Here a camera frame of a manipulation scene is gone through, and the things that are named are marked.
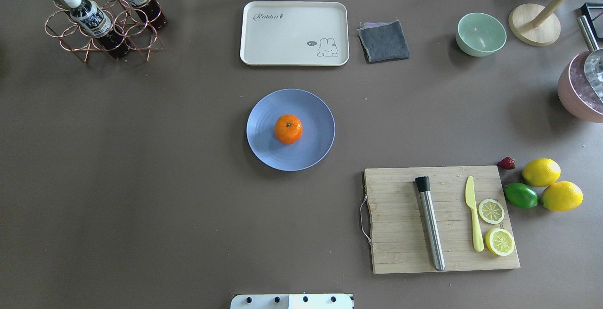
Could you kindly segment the orange mandarin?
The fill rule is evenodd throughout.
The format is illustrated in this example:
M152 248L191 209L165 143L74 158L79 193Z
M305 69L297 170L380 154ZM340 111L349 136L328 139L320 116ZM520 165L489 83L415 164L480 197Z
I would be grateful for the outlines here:
M299 141L302 134L302 122L294 114L283 114L274 124L274 135L284 145L291 145Z

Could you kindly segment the blue plate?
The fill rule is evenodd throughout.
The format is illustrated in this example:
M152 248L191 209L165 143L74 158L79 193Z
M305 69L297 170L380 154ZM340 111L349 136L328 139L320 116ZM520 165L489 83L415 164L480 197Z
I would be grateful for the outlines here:
M285 145L274 135L283 114L297 116L303 126L299 141ZM256 157L281 171L300 171L329 152L335 136L334 116L326 103L301 89L282 89L263 97L247 120L247 141Z

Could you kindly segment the cream rabbit tray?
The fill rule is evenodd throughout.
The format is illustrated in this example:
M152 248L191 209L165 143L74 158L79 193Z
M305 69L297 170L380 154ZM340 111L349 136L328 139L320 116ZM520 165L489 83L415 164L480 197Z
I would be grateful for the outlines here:
M339 2L249 2L239 55L247 65L344 65L350 56L347 9Z

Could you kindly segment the grey folded cloth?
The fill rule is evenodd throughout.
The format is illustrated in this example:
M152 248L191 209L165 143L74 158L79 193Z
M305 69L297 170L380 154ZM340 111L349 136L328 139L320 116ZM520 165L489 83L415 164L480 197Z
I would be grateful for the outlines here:
M410 58L410 50L399 20L365 22L357 32L370 64Z

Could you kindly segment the bamboo cutting board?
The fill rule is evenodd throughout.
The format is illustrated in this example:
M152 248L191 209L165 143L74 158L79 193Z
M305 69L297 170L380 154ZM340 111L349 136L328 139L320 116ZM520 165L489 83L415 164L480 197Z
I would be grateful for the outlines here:
M473 177L476 202L497 200L506 210L496 166L366 168L364 189L374 273L435 272L415 182L422 176L430 180L446 272L519 268L517 251L499 257L489 249L478 252L473 247L465 185Z

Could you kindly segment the steel muddler black tip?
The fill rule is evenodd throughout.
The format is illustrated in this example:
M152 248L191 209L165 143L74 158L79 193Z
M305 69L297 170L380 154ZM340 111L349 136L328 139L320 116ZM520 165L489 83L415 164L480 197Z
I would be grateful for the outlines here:
M443 272L446 268L446 264L443 254L443 247L440 241L436 212L431 195L430 178L428 176L420 176L415 178L415 183L424 211L433 265L436 271Z

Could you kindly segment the white device with knobs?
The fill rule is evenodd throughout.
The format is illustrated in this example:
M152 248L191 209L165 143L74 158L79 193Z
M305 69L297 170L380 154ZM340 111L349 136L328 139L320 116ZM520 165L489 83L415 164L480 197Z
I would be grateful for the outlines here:
M233 298L231 309L353 309L353 294L240 294Z

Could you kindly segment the upper lemon half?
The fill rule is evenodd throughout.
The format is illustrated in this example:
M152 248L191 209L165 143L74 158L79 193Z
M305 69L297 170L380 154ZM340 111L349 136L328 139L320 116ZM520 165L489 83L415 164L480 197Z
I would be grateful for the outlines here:
M477 211L480 218L490 225L499 225L505 218L504 207L495 199L483 200Z

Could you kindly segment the lemon half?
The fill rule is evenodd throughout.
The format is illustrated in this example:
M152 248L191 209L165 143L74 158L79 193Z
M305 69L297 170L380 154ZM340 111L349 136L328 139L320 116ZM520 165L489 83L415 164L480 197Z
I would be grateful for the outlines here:
M514 236L502 228L489 230L485 234L484 244L491 253L499 257L506 257L515 250Z
M504 207L495 199L483 200L477 211L480 218L490 225L499 225L505 218Z

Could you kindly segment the green bowl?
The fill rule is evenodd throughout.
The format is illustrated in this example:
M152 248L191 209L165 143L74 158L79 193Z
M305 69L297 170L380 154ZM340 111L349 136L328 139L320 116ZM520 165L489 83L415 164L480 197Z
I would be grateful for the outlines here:
M500 21L491 15L469 13L458 22L455 40L459 48L474 57L489 56L506 44L507 34Z

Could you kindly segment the yellow plastic knife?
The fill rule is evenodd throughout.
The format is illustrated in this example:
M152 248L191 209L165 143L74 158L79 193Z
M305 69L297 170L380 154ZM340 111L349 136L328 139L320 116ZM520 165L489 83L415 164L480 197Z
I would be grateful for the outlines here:
M465 203L470 210L473 248L477 252L482 252L484 250L484 239L482 238L480 219L477 211L473 176L467 177L465 183L464 197Z

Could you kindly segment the red strawberry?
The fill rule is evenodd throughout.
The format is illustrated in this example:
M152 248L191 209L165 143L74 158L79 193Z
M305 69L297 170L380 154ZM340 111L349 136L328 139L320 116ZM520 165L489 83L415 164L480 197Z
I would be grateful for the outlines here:
M496 165L504 170L514 170L515 160L512 157L507 156L504 157L504 159L500 160Z

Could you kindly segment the green lime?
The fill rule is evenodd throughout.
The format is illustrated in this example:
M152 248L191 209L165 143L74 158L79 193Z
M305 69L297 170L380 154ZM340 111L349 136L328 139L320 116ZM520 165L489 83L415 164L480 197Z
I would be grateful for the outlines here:
M534 208L538 205L538 195L529 185L515 182L504 187L506 200L514 206L523 209Z

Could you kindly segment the wooden round stand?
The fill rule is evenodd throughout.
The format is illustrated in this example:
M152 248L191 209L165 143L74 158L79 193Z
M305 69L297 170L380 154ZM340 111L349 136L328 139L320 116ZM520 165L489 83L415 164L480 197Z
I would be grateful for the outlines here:
M515 7L508 17L512 33L531 46L544 47L557 41L561 24L554 12L565 0L551 0L546 6L522 4Z

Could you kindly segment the lower yellow lemon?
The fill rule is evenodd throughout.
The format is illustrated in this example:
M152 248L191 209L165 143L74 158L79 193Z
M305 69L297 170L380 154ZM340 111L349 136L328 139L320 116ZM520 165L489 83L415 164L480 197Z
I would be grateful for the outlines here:
M582 204L583 193L573 182L560 181L549 185L542 195L541 204L551 211L569 211Z

